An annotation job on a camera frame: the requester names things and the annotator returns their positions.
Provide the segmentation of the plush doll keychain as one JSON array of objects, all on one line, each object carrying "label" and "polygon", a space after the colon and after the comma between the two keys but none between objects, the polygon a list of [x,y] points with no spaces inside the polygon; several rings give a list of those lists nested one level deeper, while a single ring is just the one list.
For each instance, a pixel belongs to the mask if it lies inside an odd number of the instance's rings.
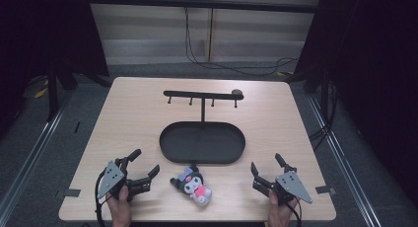
[{"label": "plush doll keychain", "polygon": [[195,165],[185,167],[176,178],[171,178],[170,183],[200,206],[207,205],[212,199],[212,190],[204,185],[203,176]]}]

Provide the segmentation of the black metal stand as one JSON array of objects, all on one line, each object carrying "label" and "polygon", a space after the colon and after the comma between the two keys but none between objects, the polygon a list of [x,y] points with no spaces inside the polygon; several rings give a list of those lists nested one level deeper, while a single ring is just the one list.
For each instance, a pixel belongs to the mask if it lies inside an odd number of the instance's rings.
[{"label": "black metal stand", "polygon": [[60,82],[65,90],[75,90],[78,83],[73,76],[73,64],[68,59],[51,61],[47,74],[49,112],[48,121],[52,121],[58,112],[57,82]]}]

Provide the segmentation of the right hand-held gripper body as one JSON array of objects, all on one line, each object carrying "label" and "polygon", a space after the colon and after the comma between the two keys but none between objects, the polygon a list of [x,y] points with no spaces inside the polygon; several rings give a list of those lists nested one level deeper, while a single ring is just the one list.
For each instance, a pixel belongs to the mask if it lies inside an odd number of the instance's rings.
[{"label": "right hand-held gripper body", "polygon": [[284,205],[294,198],[301,199],[309,204],[313,203],[313,199],[294,171],[277,176],[273,183],[267,182],[266,186],[268,190],[276,193],[280,205]]}]

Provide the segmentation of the person's left hand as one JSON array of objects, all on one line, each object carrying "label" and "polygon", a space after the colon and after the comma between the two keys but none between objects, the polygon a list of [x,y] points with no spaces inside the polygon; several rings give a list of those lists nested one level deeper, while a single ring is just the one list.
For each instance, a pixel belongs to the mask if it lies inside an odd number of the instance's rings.
[{"label": "person's left hand", "polygon": [[120,189],[118,198],[114,198],[110,193],[105,195],[106,203],[111,214],[112,227],[130,227],[132,213],[130,203],[127,201],[128,195],[129,191],[127,186],[123,186]]}]

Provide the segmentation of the black hook rack with tray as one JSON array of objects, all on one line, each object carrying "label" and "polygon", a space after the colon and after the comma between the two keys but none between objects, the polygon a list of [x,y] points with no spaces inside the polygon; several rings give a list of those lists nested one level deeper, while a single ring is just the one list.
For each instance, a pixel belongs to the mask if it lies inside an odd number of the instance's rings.
[{"label": "black hook rack with tray", "polygon": [[231,164],[242,156],[245,149],[243,132],[235,125],[222,121],[207,121],[206,101],[238,101],[244,98],[241,90],[235,89],[230,94],[187,92],[165,90],[169,98],[189,98],[201,100],[201,119],[199,121],[177,121],[168,125],[160,135],[159,143],[163,155],[175,163],[194,164]]}]

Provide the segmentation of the person's right hand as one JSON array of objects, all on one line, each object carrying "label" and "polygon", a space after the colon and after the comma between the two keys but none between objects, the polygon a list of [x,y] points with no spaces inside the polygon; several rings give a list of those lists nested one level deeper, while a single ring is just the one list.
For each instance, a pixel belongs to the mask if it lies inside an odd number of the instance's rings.
[{"label": "person's right hand", "polygon": [[269,192],[268,227],[288,227],[293,211],[278,204],[279,198],[274,191]]}]

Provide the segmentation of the black curtain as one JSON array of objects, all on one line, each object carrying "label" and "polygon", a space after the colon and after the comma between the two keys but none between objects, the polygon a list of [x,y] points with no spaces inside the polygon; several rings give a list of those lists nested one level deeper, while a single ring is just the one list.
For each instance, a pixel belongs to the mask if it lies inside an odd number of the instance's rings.
[{"label": "black curtain", "polygon": [[294,80],[335,83],[375,154],[418,207],[418,0],[319,0]]},{"label": "black curtain", "polygon": [[0,0],[0,136],[35,76],[72,90],[81,73],[108,87],[105,53],[86,0]]}]

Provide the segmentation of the metal floor rail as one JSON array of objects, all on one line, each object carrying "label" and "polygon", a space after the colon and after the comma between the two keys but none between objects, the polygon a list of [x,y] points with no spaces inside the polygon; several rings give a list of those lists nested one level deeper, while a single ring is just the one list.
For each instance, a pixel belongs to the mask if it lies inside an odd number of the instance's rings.
[{"label": "metal floor rail", "polygon": [[331,149],[334,158],[344,176],[349,190],[367,224],[368,227],[383,227],[374,207],[372,206],[366,192],[359,183],[357,176],[355,175],[351,164],[349,163],[347,156],[345,155],[335,133],[331,128],[327,128],[325,118],[321,114],[321,108],[316,98],[309,96],[309,102],[313,109],[315,118],[324,131],[324,138],[327,141],[329,148]]},{"label": "metal floor rail", "polygon": [[71,99],[71,94],[65,96],[62,105],[58,108],[56,114],[45,124],[23,167],[12,182],[11,187],[6,192],[6,196],[0,202],[0,226],[5,226],[8,222],[8,219],[18,203],[36,164],[53,136],[55,129],[62,118],[63,112],[67,108]]}]

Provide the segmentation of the black horizontal frame bar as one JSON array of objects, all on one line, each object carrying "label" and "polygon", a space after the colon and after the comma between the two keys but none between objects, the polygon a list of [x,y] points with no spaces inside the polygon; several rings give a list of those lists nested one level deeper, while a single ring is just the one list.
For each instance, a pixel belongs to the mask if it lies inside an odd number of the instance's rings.
[{"label": "black horizontal frame bar", "polygon": [[266,12],[289,12],[314,14],[319,11],[316,6],[267,4],[218,0],[88,0],[95,4],[138,5],[157,7],[187,7],[223,10],[248,10]]}]

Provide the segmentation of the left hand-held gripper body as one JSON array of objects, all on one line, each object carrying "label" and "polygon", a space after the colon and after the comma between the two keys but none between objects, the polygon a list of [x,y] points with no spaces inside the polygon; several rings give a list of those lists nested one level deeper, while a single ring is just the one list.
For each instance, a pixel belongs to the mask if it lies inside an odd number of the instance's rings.
[{"label": "left hand-held gripper body", "polygon": [[99,179],[99,188],[97,189],[96,198],[101,199],[110,194],[115,199],[119,199],[120,191],[123,187],[128,187],[127,200],[131,201],[133,197],[139,194],[139,189],[132,180],[127,179],[128,159],[116,159],[109,161],[106,168],[102,172]]}]

